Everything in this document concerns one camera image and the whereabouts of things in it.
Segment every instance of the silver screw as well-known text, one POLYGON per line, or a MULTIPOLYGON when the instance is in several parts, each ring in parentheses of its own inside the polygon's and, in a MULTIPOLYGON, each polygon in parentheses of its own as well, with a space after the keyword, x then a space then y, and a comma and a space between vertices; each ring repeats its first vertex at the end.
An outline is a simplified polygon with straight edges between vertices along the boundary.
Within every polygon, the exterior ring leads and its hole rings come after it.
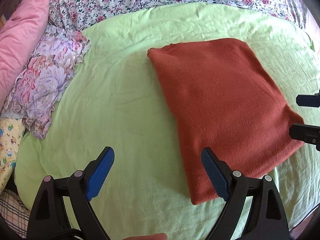
POLYGON ((76 177, 80 177, 82 175, 82 171, 76 171, 74 174, 76 177))
POLYGON ((272 178, 269 175, 265 176, 264 178, 266 179, 266 181, 272 181, 272 178))
POLYGON ((242 175, 240 171, 234 171, 232 174, 238 178, 242 175))
POLYGON ((50 181, 50 179, 51 179, 51 176, 45 176, 43 180, 44 180, 45 182, 48 182, 48 181, 50 181))

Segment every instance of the yellow fabric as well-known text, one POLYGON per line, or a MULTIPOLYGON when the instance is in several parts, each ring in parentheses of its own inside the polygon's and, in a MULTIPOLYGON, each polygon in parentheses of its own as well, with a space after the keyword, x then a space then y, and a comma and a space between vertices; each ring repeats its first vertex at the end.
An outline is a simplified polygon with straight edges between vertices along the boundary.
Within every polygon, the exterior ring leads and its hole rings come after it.
POLYGON ((7 184, 16 165, 24 130, 22 119, 0 120, 0 192, 7 184))

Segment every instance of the folded red sweater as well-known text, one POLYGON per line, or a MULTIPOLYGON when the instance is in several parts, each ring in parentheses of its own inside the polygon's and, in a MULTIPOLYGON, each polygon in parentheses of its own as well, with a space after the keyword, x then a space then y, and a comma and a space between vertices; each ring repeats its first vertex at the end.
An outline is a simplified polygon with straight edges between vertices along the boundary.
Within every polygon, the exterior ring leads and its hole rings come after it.
POLYGON ((246 43, 171 44, 149 49, 148 57, 177 120, 193 204, 217 197, 201 164, 204 147, 232 170, 259 178, 302 146, 290 138, 289 128, 303 119, 246 43))

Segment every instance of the finger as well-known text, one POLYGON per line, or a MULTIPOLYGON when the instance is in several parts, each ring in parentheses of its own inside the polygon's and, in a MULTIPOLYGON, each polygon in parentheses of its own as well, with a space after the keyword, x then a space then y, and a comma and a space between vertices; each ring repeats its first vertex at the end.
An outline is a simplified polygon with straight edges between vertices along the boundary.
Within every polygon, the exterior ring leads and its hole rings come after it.
POLYGON ((167 240, 168 237, 164 233, 152 235, 152 236, 133 236, 123 240, 167 240))

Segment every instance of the checkered cloth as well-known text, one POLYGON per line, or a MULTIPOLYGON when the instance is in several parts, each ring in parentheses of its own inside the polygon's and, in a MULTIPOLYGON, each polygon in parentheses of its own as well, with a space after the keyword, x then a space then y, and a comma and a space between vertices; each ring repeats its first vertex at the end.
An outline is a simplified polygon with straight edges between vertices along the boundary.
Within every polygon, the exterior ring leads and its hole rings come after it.
POLYGON ((0 195, 0 214, 14 232, 26 238, 30 211, 11 190, 6 189, 0 195))

